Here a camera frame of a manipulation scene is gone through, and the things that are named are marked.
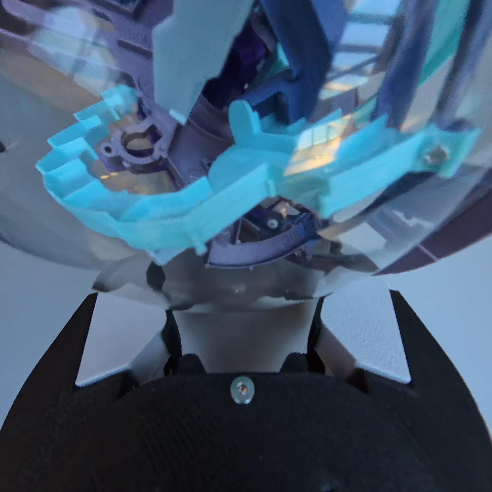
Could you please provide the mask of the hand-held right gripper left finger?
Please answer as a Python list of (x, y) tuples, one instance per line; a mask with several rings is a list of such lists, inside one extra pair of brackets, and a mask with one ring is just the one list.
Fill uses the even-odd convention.
[(175, 317), (157, 299), (130, 292), (98, 293), (80, 361), (76, 386), (120, 373), (137, 384), (164, 376), (170, 358), (182, 354)]

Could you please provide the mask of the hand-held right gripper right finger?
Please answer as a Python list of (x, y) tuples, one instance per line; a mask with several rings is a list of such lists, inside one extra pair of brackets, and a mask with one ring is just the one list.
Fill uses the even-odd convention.
[(389, 288), (341, 288), (306, 303), (313, 314), (308, 351), (326, 375), (348, 380), (366, 371), (411, 382)]

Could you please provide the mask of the clear plastic maze ball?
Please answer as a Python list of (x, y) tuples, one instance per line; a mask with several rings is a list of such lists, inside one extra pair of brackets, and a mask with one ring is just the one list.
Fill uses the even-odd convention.
[(177, 310), (491, 234), (491, 1), (1, 1), (1, 244)]

